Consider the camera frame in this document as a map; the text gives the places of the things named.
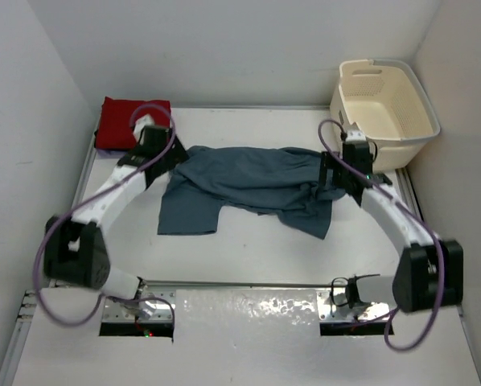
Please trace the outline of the red garment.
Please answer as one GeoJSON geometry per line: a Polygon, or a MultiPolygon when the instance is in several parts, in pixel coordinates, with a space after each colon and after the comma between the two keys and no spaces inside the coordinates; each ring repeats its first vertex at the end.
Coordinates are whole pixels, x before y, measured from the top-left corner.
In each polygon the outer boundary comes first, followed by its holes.
{"type": "Polygon", "coordinates": [[[95,134],[94,146],[98,150],[126,151],[136,144],[134,126],[138,118],[149,114],[157,125],[169,127],[170,120],[165,113],[153,108],[143,108],[142,105],[162,106],[171,112],[171,103],[167,100],[124,100],[106,96],[101,106],[101,117],[95,134]]]}

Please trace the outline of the purple t shirt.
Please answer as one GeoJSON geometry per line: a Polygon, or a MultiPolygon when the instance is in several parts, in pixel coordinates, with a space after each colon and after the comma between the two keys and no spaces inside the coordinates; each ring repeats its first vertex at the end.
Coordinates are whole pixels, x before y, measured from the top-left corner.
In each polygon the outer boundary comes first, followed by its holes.
{"type": "Polygon", "coordinates": [[[101,158],[120,158],[126,154],[125,151],[120,150],[96,150],[101,158]]]}

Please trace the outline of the teal shirt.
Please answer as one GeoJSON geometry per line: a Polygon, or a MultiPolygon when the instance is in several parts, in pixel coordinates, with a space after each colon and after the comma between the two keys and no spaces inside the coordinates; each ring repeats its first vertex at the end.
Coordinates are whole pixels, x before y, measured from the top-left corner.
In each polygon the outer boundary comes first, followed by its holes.
{"type": "Polygon", "coordinates": [[[319,182],[321,154],[287,147],[193,146],[172,172],[162,196],[158,234],[215,233],[224,206],[275,216],[287,227],[324,239],[333,203],[345,192],[332,175],[319,182]]]}

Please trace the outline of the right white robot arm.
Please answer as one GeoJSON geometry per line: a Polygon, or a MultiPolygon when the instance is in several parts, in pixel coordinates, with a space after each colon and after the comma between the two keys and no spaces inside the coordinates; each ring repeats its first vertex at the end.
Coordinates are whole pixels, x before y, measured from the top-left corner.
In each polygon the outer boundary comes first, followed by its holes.
{"type": "Polygon", "coordinates": [[[399,255],[393,277],[357,277],[349,284],[349,300],[363,299],[368,290],[383,289],[390,303],[405,313],[457,306],[463,299],[463,248],[456,240],[441,240],[405,205],[390,179],[373,170],[369,140],[359,130],[342,130],[340,153],[322,154],[320,182],[332,174],[335,187],[345,190],[384,231],[399,255]]]}

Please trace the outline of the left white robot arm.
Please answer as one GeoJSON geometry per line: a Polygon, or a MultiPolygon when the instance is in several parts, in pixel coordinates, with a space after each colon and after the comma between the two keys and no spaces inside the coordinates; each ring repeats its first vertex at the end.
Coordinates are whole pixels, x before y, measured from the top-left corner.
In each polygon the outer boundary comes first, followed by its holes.
{"type": "Polygon", "coordinates": [[[117,161],[97,198],[75,210],[49,238],[43,258],[48,278],[111,298],[130,301],[138,296],[142,279],[112,265],[105,237],[137,196],[188,155],[175,131],[157,125],[149,114],[135,121],[133,134],[136,145],[117,161]]]}

